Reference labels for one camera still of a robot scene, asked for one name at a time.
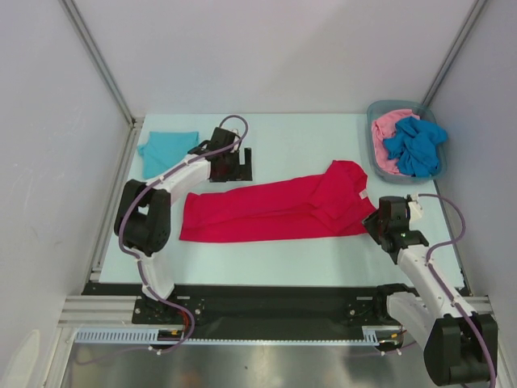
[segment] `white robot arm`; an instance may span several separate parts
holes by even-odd
[[[398,321],[423,349],[427,372],[437,386],[487,381],[492,363],[497,364],[497,323],[490,314],[478,314],[447,282],[423,234],[410,230],[411,209],[417,208],[410,196],[385,196],[379,199],[379,209],[363,221],[415,290],[380,286],[379,305],[385,318]]]

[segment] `pink garment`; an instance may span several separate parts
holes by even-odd
[[[243,243],[352,236],[375,211],[367,176],[354,162],[334,160],[325,174],[187,195],[180,240]]]
[[[373,149],[375,150],[375,159],[380,168],[389,174],[403,175],[397,167],[398,159],[388,159],[388,150],[385,148],[384,139],[395,136],[397,130],[395,124],[406,117],[414,117],[420,119],[419,116],[414,115],[411,109],[397,109],[374,120],[372,123],[372,137]]]

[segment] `cable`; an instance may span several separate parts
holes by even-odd
[[[453,238],[450,241],[440,242],[438,244],[433,245],[431,248],[429,248],[429,251],[427,251],[427,255],[426,255],[427,267],[431,271],[432,276],[439,283],[442,290],[447,294],[451,303],[458,309],[458,311],[460,311],[461,316],[464,318],[465,322],[470,326],[470,329],[473,331],[474,335],[476,336],[477,341],[479,342],[479,345],[481,346],[481,350],[483,351],[483,356],[485,357],[486,362],[488,364],[488,369],[490,372],[489,388],[495,388],[496,373],[495,373],[494,361],[492,360],[492,357],[490,356],[490,352],[488,350],[488,347],[486,346],[485,340],[483,339],[481,332],[477,329],[476,325],[474,324],[472,319],[469,317],[469,314],[467,314],[467,312],[464,310],[464,308],[458,302],[455,301],[454,295],[448,289],[447,285],[445,284],[443,279],[440,277],[438,272],[435,270],[435,267],[433,266],[433,264],[430,263],[431,254],[434,250],[436,250],[440,247],[445,247],[447,245],[452,245],[454,243],[457,243],[458,241],[460,241],[463,238],[463,236],[465,234],[465,229],[466,229],[466,225],[465,225],[466,223],[465,223],[465,218],[463,216],[463,213],[461,212],[460,208],[458,208],[451,200],[448,200],[447,198],[443,198],[442,196],[439,196],[437,194],[418,194],[418,196],[429,196],[429,197],[438,198],[439,200],[447,202],[454,208],[454,210],[456,210],[456,213],[458,214],[458,216],[460,216],[460,220],[461,220],[460,234],[458,235],[458,237]]]
[[[248,134],[248,129],[249,129],[249,125],[248,125],[248,122],[246,121],[246,119],[244,119],[244,117],[242,116],[239,116],[239,115],[229,115],[227,117],[225,117],[222,122],[219,124],[219,127],[222,128],[223,124],[227,121],[227,120],[230,120],[230,119],[239,119],[240,121],[242,121],[242,123],[244,124],[244,133],[242,134],[241,137],[239,137],[236,141],[234,141],[232,144],[230,145],[227,145],[223,148],[220,148],[218,150],[214,150],[214,151],[209,151],[207,152],[206,154],[202,154],[202,155],[198,155],[198,156],[195,156],[194,158],[190,159],[188,161],[188,163],[193,163],[193,162],[196,162],[202,158],[207,158],[207,157],[210,157],[210,156],[214,156],[214,155],[218,155],[218,154],[222,154],[223,152],[225,151],[228,151],[228,150],[231,150],[233,147],[235,146],[239,146],[242,141],[244,140],[244,138],[246,137],[246,135]],[[169,353],[169,352],[172,352],[174,349],[176,349],[179,345],[181,345],[182,343],[184,343],[186,340],[188,340],[189,338],[191,338],[192,336],[192,333],[194,332],[194,328],[195,328],[195,318],[194,318],[194,315],[192,315],[192,313],[190,312],[189,309],[186,309],[185,307],[181,306],[181,305],[178,305],[176,303],[173,303],[173,302],[169,302],[167,301],[166,299],[160,297],[152,288],[152,285],[148,282],[145,274],[144,274],[144,268],[143,268],[143,265],[142,265],[142,262],[141,262],[141,257],[138,253],[134,252],[134,251],[131,251],[129,250],[128,248],[126,248],[124,246],[124,231],[125,231],[125,228],[126,228],[126,225],[128,224],[128,219],[129,217],[131,216],[131,213],[133,212],[133,210],[138,206],[138,203],[141,201],[141,199],[145,196],[145,194],[147,194],[152,188],[154,188],[155,186],[157,186],[158,184],[160,184],[164,179],[167,179],[169,178],[171,175],[177,173],[178,171],[180,171],[182,168],[186,167],[187,164],[185,162],[182,162],[180,163],[179,165],[177,165],[176,167],[172,168],[170,171],[168,171],[167,173],[165,173],[164,175],[158,177],[156,180],[154,180],[152,183],[150,183],[149,185],[147,185],[144,190],[141,191],[141,193],[133,200],[133,202],[129,205],[128,207],[128,211],[126,212],[126,214],[124,215],[124,217],[122,218],[122,222],[120,223],[120,229],[119,229],[119,248],[120,250],[123,252],[123,253],[126,253],[128,255],[131,255],[133,256],[136,260],[137,260],[137,267],[138,267],[138,273],[140,274],[140,278],[142,279],[142,284],[145,288],[147,288],[147,291],[158,301],[160,301],[161,303],[164,303],[165,305],[168,305],[170,307],[173,307],[177,310],[180,310],[182,311],[183,313],[185,313],[188,318],[190,319],[191,321],[191,326],[190,326],[190,330],[188,331],[188,333],[186,333],[182,339],[180,339],[176,344],[170,346],[169,348],[167,349],[164,349],[164,350],[156,350],[156,349],[153,349],[152,347],[146,347],[146,346],[135,346],[135,347],[131,347],[131,348],[126,348],[126,349],[122,349],[122,350],[119,350],[118,352],[113,352],[113,353],[110,353],[110,354],[107,354],[105,356],[101,356],[101,357],[98,357],[98,358],[95,358],[93,360],[89,360],[89,361],[85,361],[85,362],[80,362],[80,361],[76,361],[78,363],[78,365],[89,365],[89,364],[94,364],[95,362],[98,362],[98,361],[101,361],[101,360],[104,360],[106,358],[111,358],[113,356],[118,356],[119,354],[122,354],[122,353],[126,353],[126,352],[132,352],[133,350],[150,350],[150,351],[155,351],[158,355],[160,354],[166,354],[166,353]]]

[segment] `blue cloth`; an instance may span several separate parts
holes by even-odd
[[[144,179],[153,178],[169,170],[200,143],[199,132],[151,132],[149,140],[137,147],[144,159]]]
[[[439,172],[436,146],[447,140],[447,132],[429,121],[406,117],[395,124],[397,133],[384,139],[388,159],[398,158],[398,170],[405,175],[427,177]]]

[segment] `clothing pile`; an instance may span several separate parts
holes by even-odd
[[[379,117],[372,123],[372,135],[377,164],[389,174],[429,177],[440,171],[436,146],[447,140],[447,133],[411,109]]]

